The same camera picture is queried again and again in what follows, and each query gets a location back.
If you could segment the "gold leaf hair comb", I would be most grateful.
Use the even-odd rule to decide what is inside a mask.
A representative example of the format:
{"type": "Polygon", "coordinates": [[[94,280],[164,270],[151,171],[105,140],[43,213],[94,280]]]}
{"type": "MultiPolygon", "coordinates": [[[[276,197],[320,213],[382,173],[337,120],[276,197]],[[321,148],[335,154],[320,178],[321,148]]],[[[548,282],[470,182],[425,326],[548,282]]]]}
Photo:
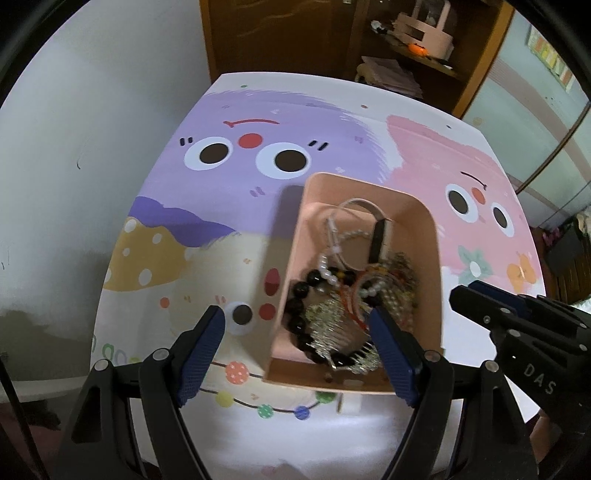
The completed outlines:
{"type": "Polygon", "coordinates": [[[338,299],[311,304],[304,310],[304,319],[311,335],[311,348],[332,370],[367,375],[382,367],[370,335],[349,317],[338,299]]]}

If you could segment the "pink plastic tray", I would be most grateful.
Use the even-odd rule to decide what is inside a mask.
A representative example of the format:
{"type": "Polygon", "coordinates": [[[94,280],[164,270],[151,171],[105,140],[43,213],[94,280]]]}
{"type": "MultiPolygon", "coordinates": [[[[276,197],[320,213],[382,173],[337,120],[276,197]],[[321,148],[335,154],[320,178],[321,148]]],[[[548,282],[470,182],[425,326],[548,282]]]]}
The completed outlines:
{"type": "Polygon", "coordinates": [[[425,350],[442,331],[440,255],[435,221],[407,193],[317,173],[304,186],[287,284],[281,292],[267,383],[305,389],[391,394],[383,367],[367,375],[332,370],[311,348],[304,310],[329,298],[370,335],[374,304],[383,305],[425,350]]]}

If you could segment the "dark nightstand cabinet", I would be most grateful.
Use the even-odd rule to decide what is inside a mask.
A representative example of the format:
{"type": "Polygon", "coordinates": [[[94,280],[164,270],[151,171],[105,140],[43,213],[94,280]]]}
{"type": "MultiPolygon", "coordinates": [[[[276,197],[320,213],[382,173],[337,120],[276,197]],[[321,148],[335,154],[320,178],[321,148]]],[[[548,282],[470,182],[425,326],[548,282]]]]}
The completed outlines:
{"type": "Polygon", "coordinates": [[[543,267],[550,298],[576,304],[590,297],[590,237],[572,217],[560,227],[544,230],[543,267]]]}

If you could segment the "cartoon monster tablecloth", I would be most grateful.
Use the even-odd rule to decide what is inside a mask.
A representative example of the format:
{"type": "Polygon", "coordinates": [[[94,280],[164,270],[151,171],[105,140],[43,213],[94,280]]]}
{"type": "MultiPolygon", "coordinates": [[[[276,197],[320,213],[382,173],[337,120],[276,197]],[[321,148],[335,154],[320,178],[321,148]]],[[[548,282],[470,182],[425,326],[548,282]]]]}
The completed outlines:
{"type": "Polygon", "coordinates": [[[164,147],[106,271],[93,360],[143,360],[212,304],[226,333],[183,416],[216,479],[377,479],[410,416],[393,395],[263,381],[304,183],[338,174],[419,199],[440,247],[435,298],[476,279],[541,294],[526,216],[482,133],[422,102],[287,73],[219,77],[164,147]]]}

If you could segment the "light blue wardrobe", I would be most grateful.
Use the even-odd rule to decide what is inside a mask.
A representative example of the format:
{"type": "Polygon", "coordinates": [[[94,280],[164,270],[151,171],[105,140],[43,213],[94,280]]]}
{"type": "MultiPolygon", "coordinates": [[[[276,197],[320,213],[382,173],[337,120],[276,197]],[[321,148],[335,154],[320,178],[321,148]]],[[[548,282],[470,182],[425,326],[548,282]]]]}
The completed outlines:
{"type": "Polygon", "coordinates": [[[529,224],[551,230],[590,204],[590,101],[529,50],[531,25],[514,14],[463,119],[486,137],[529,224]]]}

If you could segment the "folded cloth on shelf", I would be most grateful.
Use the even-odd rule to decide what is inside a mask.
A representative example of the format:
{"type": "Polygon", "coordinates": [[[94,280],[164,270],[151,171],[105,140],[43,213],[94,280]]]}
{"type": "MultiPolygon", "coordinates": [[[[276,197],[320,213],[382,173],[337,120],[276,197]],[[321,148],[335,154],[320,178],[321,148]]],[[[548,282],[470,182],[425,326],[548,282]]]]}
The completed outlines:
{"type": "Polygon", "coordinates": [[[405,71],[397,60],[363,56],[356,67],[356,83],[388,90],[409,98],[423,99],[423,91],[412,73],[405,71]]]}

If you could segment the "orange fruit ornament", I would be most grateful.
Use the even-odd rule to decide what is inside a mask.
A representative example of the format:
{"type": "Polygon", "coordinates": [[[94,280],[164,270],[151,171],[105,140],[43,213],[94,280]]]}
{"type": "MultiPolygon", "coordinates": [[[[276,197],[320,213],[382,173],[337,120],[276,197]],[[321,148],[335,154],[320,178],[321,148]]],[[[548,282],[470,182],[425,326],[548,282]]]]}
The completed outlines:
{"type": "Polygon", "coordinates": [[[408,50],[413,55],[416,55],[416,56],[419,56],[419,57],[428,57],[429,56],[428,50],[424,46],[419,45],[419,44],[416,44],[416,43],[409,44],[408,45],[408,50]]]}

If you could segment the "wooden corner shelf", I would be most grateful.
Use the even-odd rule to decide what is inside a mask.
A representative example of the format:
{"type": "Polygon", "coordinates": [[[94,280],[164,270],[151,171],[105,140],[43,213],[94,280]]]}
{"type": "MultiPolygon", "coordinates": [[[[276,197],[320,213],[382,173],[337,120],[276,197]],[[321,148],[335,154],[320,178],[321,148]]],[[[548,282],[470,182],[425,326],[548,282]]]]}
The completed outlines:
{"type": "Polygon", "coordinates": [[[506,1],[355,1],[346,76],[386,87],[372,58],[401,78],[391,90],[457,118],[467,112],[489,73],[515,8],[506,1]]]}

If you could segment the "wall poster calendar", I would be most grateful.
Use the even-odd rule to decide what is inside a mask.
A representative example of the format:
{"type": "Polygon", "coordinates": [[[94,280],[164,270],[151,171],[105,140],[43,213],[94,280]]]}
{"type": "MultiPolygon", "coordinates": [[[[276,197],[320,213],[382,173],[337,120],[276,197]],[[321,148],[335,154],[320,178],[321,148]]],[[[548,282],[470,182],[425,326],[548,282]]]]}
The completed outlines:
{"type": "Polygon", "coordinates": [[[547,39],[533,25],[530,26],[526,45],[551,72],[562,88],[569,92],[575,81],[573,72],[547,39]]]}

